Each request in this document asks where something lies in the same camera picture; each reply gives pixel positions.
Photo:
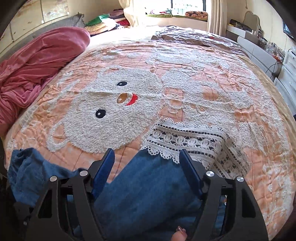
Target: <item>gray pillow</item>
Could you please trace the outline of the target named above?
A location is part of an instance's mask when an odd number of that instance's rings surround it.
[[[52,23],[50,25],[47,25],[41,29],[38,29],[34,33],[31,33],[29,36],[25,37],[21,41],[19,41],[16,45],[14,45],[11,49],[9,49],[2,57],[0,57],[0,63],[8,59],[11,55],[13,55],[16,51],[18,51],[20,48],[24,47],[26,44],[28,44],[30,41],[32,41],[34,38],[38,37],[39,35],[55,29],[59,27],[79,27],[84,28],[85,24],[82,20],[84,17],[84,14],[78,13],[72,17],[62,19],[60,21],[57,21],[55,23]]]

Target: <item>green folded cloth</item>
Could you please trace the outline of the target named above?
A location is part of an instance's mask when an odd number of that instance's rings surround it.
[[[101,23],[102,22],[102,19],[104,18],[108,18],[109,17],[109,14],[102,14],[102,15],[99,15],[97,16],[95,19],[93,20],[90,20],[86,26],[92,26],[92,25],[95,25],[97,23]]]

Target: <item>pink blanket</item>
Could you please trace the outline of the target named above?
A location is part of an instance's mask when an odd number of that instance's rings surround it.
[[[0,64],[0,136],[89,42],[90,35],[83,28],[56,28],[38,36]]]

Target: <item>metal bolt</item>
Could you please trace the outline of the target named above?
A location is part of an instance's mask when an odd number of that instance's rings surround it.
[[[242,183],[244,181],[244,178],[243,177],[237,177],[237,180]]]
[[[82,176],[82,177],[85,177],[87,174],[88,174],[88,172],[87,172],[86,170],[81,171],[81,172],[79,173],[79,175]]]
[[[215,173],[213,173],[212,171],[207,171],[207,176],[209,177],[213,177],[215,175]]]
[[[50,179],[49,179],[51,182],[55,182],[57,180],[57,176],[52,176]]]

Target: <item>beige curtain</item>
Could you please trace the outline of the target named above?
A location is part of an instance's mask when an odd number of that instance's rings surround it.
[[[145,22],[144,0],[119,0],[124,16],[131,27],[143,26]]]
[[[225,36],[227,26],[227,0],[208,0],[207,31],[220,36]]]

